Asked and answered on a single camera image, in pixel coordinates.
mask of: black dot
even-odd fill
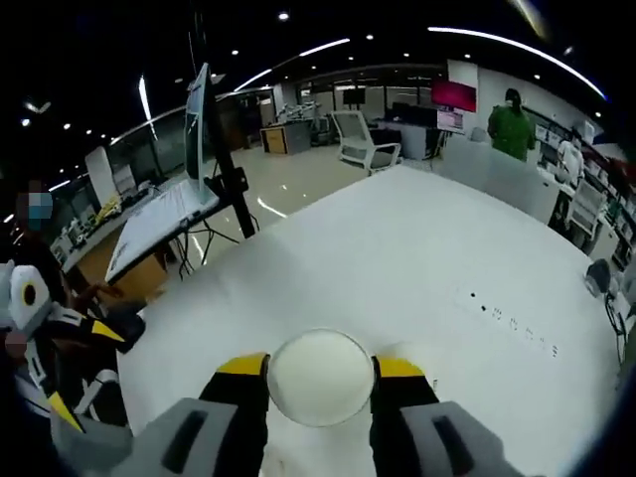
[[[24,302],[29,306],[36,302],[36,288],[31,284],[24,287]]]

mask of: computer screen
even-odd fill
[[[195,190],[200,192],[202,200],[205,199],[201,171],[203,169],[203,128],[205,127],[204,103],[208,81],[208,64],[203,64],[197,79],[190,86],[184,127],[186,174],[191,179]]]
[[[430,96],[435,104],[477,112],[477,89],[472,86],[453,81],[434,81]]]
[[[363,87],[345,89],[342,91],[342,102],[344,104],[364,104],[366,99],[365,92],[366,90]]]

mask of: red screen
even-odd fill
[[[477,112],[477,89],[453,81],[434,81],[431,98],[435,104]]]

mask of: green shirt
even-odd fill
[[[495,106],[488,118],[493,147],[526,162],[528,149],[535,149],[535,125],[524,112],[509,106]]]

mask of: floor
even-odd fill
[[[249,182],[245,201],[261,228],[286,218],[288,215],[333,194],[367,174],[356,167],[338,160],[338,146],[312,148],[294,156],[266,154],[261,147],[232,153],[235,165],[243,167]],[[205,174],[212,176],[215,162],[204,165]],[[242,240],[234,209],[228,208],[208,219],[208,224],[229,237]],[[208,245],[208,233],[188,234],[188,258],[194,268],[202,266],[201,260]],[[236,244],[215,236],[210,244],[204,266]],[[169,269],[168,286],[178,280],[178,267]]]

